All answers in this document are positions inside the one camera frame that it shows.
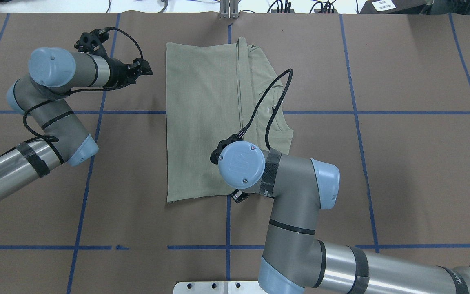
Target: black tape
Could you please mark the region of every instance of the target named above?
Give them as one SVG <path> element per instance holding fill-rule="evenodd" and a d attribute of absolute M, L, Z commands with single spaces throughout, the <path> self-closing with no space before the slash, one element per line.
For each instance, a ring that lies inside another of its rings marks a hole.
<path fill-rule="evenodd" d="M 324 243 L 321 240 L 317 241 L 320 243 L 320 249 L 322 250 L 322 263 L 320 266 L 319 279 L 313 288 L 319 288 L 320 283 L 322 283 L 322 280 L 324 279 L 324 273 L 326 272 L 326 246 L 324 246 Z"/>
<path fill-rule="evenodd" d="M 287 229 L 288 231 L 297 232 L 306 235 L 315 235 L 314 229 L 302 229 L 302 227 L 294 227 L 292 225 L 286 225 L 285 223 L 278 222 L 276 220 L 269 219 L 269 224 L 279 227 L 280 229 Z"/>
<path fill-rule="evenodd" d="M 49 120 L 49 121 L 43 123 L 43 125 L 41 125 L 41 129 L 44 130 L 44 129 L 46 129 L 49 125 L 51 125 L 52 123 L 55 123 L 56 121 L 62 119 L 63 117 L 67 117 L 67 116 L 72 115 L 72 114 L 73 114 L 73 111 L 71 111 L 71 110 L 70 110 L 70 111 L 67 111 L 67 112 L 65 112 L 65 113 L 63 113 L 63 114 L 60 114 L 60 115 L 54 117 L 53 119 L 51 119 L 51 120 Z"/>
<path fill-rule="evenodd" d="M 347 294 L 364 294 L 369 285 L 369 263 L 367 256 L 356 247 L 349 247 L 355 256 L 355 281 Z"/>
<path fill-rule="evenodd" d="M 438 267 L 441 267 L 442 269 L 446 270 L 447 273 L 449 273 L 449 275 L 453 279 L 454 287 L 457 289 L 457 294 L 469 294 L 469 289 L 465 284 L 465 280 L 458 272 L 455 272 L 443 266 Z"/>
<path fill-rule="evenodd" d="M 278 163 L 282 153 L 275 149 L 270 149 L 266 159 L 266 165 L 261 179 L 260 194 L 269 198 L 273 198 L 273 187 L 277 178 Z"/>
<path fill-rule="evenodd" d="M 20 145 L 17 145 L 16 149 L 32 165 L 36 173 L 39 175 L 39 178 L 42 178 L 50 173 L 50 169 L 44 160 L 41 160 L 34 149 L 32 149 L 27 143 L 23 142 Z"/>

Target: metal plate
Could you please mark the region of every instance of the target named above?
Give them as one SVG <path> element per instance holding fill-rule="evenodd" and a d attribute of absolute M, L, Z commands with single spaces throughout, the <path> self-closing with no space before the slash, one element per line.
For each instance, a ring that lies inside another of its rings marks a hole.
<path fill-rule="evenodd" d="M 173 294 L 266 294 L 257 281 L 179 282 Z"/>

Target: green cloth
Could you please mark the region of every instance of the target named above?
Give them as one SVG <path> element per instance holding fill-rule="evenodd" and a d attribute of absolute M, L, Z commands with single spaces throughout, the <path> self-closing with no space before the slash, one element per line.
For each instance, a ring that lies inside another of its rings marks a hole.
<path fill-rule="evenodd" d="M 166 45 L 166 136 L 168 202 L 233 191 L 209 161 L 220 140 L 237 133 L 276 78 L 262 49 L 236 44 L 196 47 Z M 261 103 L 243 139 L 266 149 L 265 130 L 282 93 L 277 82 Z M 282 108 L 269 132 L 272 148 L 288 154 L 293 137 Z"/>

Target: wire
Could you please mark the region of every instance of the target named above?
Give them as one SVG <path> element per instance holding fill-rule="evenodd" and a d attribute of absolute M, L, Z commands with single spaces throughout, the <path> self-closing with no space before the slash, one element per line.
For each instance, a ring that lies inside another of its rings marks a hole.
<path fill-rule="evenodd" d="M 159 13 L 163 13 L 166 10 L 166 8 L 168 8 L 168 3 L 169 2 L 170 2 L 170 0 L 164 0 L 164 7 L 161 9 L 161 11 L 159 11 Z"/>
<path fill-rule="evenodd" d="M 34 130 L 30 127 L 30 125 L 28 125 L 28 122 L 27 122 L 27 117 L 28 117 L 28 115 L 30 114 L 30 112 L 36 110 L 37 108 L 39 108 L 39 107 L 41 107 L 41 106 L 43 106 L 43 105 L 46 105 L 46 104 L 52 103 L 52 102 L 53 102 L 52 100 L 43 101 L 43 102 L 37 104 L 36 106 L 33 106 L 32 108 L 30 108 L 30 109 L 28 109 L 27 111 L 24 112 L 24 114 L 23 114 L 23 125 L 24 125 L 24 127 L 28 130 L 28 132 L 32 133 L 32 134 L 35 136 L 34 138 L 31 138 L 31 139 L 26 140 L 25 143 L 30 143 L 30 142 L 32 142 L 32 141 L 41 139 L 41 140 L 47 142 L 48 145 L 50 145 L 51 147 L 53 147 L 50 143 L 51 143 L 51 142 L 58 142 L 58 141 L 59 141 L 58 137 L 56 137 L 56 136 L 41 135 L 41 134 L 39 134 L 38 132 L 34 131 Z M 13 150 L 15 150 L 15 149 L 16 149 L 16 148 L 13 147 L 12 149 L 8 150 L 7 152 L 1 154 L 0 157 L 1 157 L 1 156 L 4 156 L 5 154 L 7 154 L 7 153 L 9 153 L 9 152 L 11 152 L 11 151 L 13 151 Z"/>
<path fill-rule="evenodd" d="M 280 78 L 282 78 L 283 76 L 285 76 L 286 74 L 288 74 L 288 80 L 286 82 L 286 85 L 284 86 L 284 89 L 282 90 L 282 94 L 280 95 L 280 98 L 278 99 L 278 102 L 276 104 L 276 106 L 273 108 L 273 112 L 271 114 L 271 116 L 269 117 L 269 121 L 267 123 L 267 126 L 266 126 L 266 133 L 265 133 L 265 141 L 266 141 L 266 147 L 269 149 L 271 149 L 271 146 L 269 145 L 269 130 L 271 129 L 271 124 L 273 123 L 273 120 L 275 119 L 275 116 L 277 115 L 278 113 L 278 110 L 280 108 L 280 106 L 282 105 L 282 101 L 284 100 L 284 97 L 286 96 L 286 93 L 289 89 L 289 84 L 291 83 L 291 79 L 293 78 L 293 69 L 288 69 L 286 70 L 285 72 L 283 72 L 282 74 L 278 75 L 278 77 L 276 77 L 270 84 L 269 86 L 267 87 L 266 91 L 264 91 L 263 95 L 261 96 L 261 98 L 259 99 L 259 102 L 257 102 L 257 105 L 255 106 L 254 110 L 253 110 L 253 114 L 251 115 L 251 118 L 250 118 L 250 121 L 248 122 L 248 124 L 242 128 L 240 130 L 240 132 L 237 134 L 237 137 L 240 139 L 242 138 L 242 136 L 244 134 L 246 134 L 246 132 L 248 131 L 248 129 L 250 128 L 250 125 L 251 123 L 253 122 L 253 119 L 255 118 L 255 115 L 257 114 L 257 110 L 259 109 L 259 106 L 261 104 L 261 102 L 264 100 L 264 97 L 266 97 L 267 93 L 269 92 L 269 90 L 273 87 L 273 85 L 275 85 L 275 83 L 280 80 Z"/>
<path fill-rule="evenodd" d="M 315 2 L 315 4 L 313 4 L 313 6 L 311 6 L 311 9 L 310 9 L 309 13 L 311 13 L 313 11 L 313 8 L 315 8 L 315 6 L 317 4 L 321 4 L 320 10 L 322 10 L 322 8 L 324 7 L 324 2 L 317 1 L 317 2 Z"/>
<path fill-rule="evenodd" d="M 271 11 L 271 8 L 273 7 L 273 5 L 274 5 L 275 3 L 277 4 L 277 13 L 279 13 L 279 12 L 278 12 L 278 10 L 279 10 L 278 3 L 279 3 L 279 2 L 280 2 L 280 7 L 282 7 L 282 0 L 275 0 L 271 5 L 269 5 L 269 9 L 268 9 L 268 11 L 267 11 L 266 13 L 269 13 L 269 12 Z"/>
<path fill-rule="evenodd" d="M 131 35 L 128 35 L 128 33 L 126 33 L 125 31 L 119 29 L 119 28 L 116 28 L 116 27 L 107 27 L 105 28 L 105 30 L 108 32 L 108 31 L 111 31 L 111 30 L 115 30 L 115 31 L 118 31 L 120 33 L 122 33 L 123 35 L 127 36 L 128 39 L 130 39 L 134 44 L 135 46 L 137 47 L 138 51 L 139 51 L 139 55 L 140 55 L 140 63 L 142 63 L 144 61 L 144 57 L 142 55 L 142 50 L 140 49 L 140 46 L 139 46 L 139 43 L 137 43 L 137 41 L 131 36 Z M 141 65 L 139 65 L 139 71 L 136 75 L 136 79 L 140 76 L 140 71 L 141 71 Z M 119 89 L 123 89 L 124 87 L 128 86 L 129 84 L 126 84 L 126 85 L 123 85 L 123 86 L 118 86 L 118 87 L 112 87 L 112 88 L 103 88 L 103 89 L 78 89 L 78 90 L 74 90 L 74 91 L 68 91 L 67 93 L 65 93 L 65 95 L 71 95 L 73 93 L 79 93 L 79 92 L 103 92 L 103 91 L 113 91 L 113 90 L 119 90 Z"/>
<path fill-rule="evenodd" d="M 32 112 L 33 110 L 43 106 L 43 105 L 46 105 L 48 103 L 52 103 L 53 101 L 52 100 L 47 100 L 47 101 L 44 101 L 44 102 L 41 102 L 39 104 L 37 104 L 36 106 L 28 109 L 27 111 L 24 112 L 23 114 L 23 125 L 24 127 L 28 130 L 28 132 L 32 133 L 33 135 L 35 135 L 36 137 L 35 138 L 32 138 L 31 140 L 37 140 L 37 139 L 43 139 L 45 141 L 49 141 L 49 142 L 58 142 L 59 139 L 55 136 L 51 136 L 51 135 L 41 135 L 39 134 L 38 132 L 32 130 L 32 128 L 30 128 L 30 125 L 28 125 L 27 123 L 27 117 L 28 117 L 28 114 L 30 114 L 30 112 Z"/>

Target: silver arm tube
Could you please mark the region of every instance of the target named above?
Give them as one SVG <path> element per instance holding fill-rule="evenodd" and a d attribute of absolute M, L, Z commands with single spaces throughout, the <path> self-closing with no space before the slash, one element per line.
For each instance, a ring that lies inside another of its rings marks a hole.
<path fill-rule="evenodd" d="M 108 63 L 99 56 L 72 54 L 61 48 L 39 48 L 29 60 L 29 71 L 30 74 L 11 86 L 7 102 L 21 114 L 49 102 L 32 110 L 30 115 L 46 135 L 58 141 L 23 142 L 16 150 L 0 157 L 0 201 L 60 164 L 69 162 L 75 166 L 98 151 L 97 144 L 64 97 L 56 94 L 75 86 L 103 86 L 110 78 Z M 42 85 L 34 85 L 33 80 Z"/>
<path fill-rule="evenodd" d="M 265 160 L 258 160 L 250 150 L 255 147 L 248 142 L 228 145 L 219 171 L 234 188 L 274 198 L 259 273 L 269 294 L 302 294 L 306 287 L 343 294 L 470 294 L 470 268 L 450 270 L 315 240 L 319 210 L 332 208 L 336 198 L 338 170 L 276 151 L 262 151 Z"/>
<path fill-rule="evenodd" d="M 59 159 L 45 141 L 28 143 L 44 160 L 50 170 L 60 165 Z M 17 150 L 0 157 L 0 200 L 38 179 L 39 175 L 28 160 Z"/>

